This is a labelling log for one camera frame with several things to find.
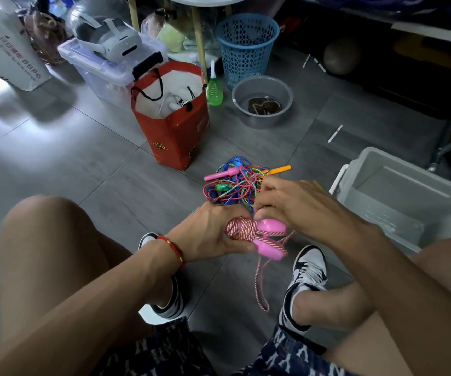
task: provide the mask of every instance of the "red rope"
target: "red rope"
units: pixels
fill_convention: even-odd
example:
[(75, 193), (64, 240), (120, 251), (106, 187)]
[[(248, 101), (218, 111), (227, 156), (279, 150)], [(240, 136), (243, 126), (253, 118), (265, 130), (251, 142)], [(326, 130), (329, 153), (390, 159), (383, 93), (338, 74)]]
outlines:
[[(235, 218), (231, 220), (226, 228), (225, 233), (233, 240), (246, 240), (253, 241), (254, 239), (265, 242), (270, 246), (273, 246), (278, 251), (282, 252), (286, 256), (287, 251), (283, 246), (285, 242), (290, 239), (295, 231), (287, 234), (286, 232), (269, 232), (260, 231), (257, 229), (257, 222), (247, 218)], [(280, 240), (272, 240), (269, 237), (282, 237)], [(268, 312), (269, 303), (264, 296), (264, 269), (269, 264), (271, 259), (268, 259), (264, 265), (262, 265), (262, 256), (259, 255), (259, 261), (257, 263), (257, 270), (255, 271), (255, 298), (259, 304), (260, 309)]]

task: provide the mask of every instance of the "round white tabletop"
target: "round white tabletop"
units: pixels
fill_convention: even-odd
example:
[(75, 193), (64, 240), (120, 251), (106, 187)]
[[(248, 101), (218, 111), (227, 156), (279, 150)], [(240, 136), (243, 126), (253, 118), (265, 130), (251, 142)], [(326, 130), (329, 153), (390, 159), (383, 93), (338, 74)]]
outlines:
[(243, 0), (171, 0), (178, 2), (179, 4), (190, 5), (190, 6), (202, 6), (211, 8), (213, 6), (225, 6), (236, 4), (237, 2)]

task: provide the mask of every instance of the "knee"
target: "knee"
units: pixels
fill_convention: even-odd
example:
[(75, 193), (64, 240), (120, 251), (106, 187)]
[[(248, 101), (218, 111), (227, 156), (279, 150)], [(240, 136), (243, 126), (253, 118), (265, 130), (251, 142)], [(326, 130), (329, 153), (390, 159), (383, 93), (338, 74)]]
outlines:
[(3, 220), (3, 226), (15, 220), (21, 221), (33, 216), (56, 213), (77, 213), (82, 209), (73, 201), (60, 196), (30, 196), (13, 207)]
[(430, 244), (413, 260), (428, 274), (437, 274), (451, 269), (451, 238)]

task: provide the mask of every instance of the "gold print on bag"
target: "gold print on bag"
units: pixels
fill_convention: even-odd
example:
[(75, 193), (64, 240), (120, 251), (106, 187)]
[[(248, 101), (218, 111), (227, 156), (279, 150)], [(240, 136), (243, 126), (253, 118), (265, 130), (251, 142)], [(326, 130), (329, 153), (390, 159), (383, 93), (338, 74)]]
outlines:
[(168, 148), (164, 146), (162, 142), (153, 142), (152, 144), (154, 146), (157, 146), (159, 149), (168, 150)]

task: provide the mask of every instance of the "wooden table leg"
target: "wooden table leg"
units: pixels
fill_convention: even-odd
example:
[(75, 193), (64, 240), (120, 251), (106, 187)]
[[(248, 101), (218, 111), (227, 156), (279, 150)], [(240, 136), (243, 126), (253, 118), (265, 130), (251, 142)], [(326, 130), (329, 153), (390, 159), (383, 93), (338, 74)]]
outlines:
[(196, 34), (196, 47), (197, 56), (201, 63), (201, 69), (203, 70), (203, 79), (205, 83), (208, 83), (208, 72), (206, 71), (206, 58), (204, 56), (203, 45), (203, 28), (201, 27), (201, 19), (199, 18), (199, 9), (197, 6), (191, 6), (192, 8), (192, 21), (194, 22), (194, 33)]
[(136, 31), (140, 31), (140, 23), (138, 22), (137, 1), (128, 0), (130, 7), (130, 16), (132, 18), (132, 26)]

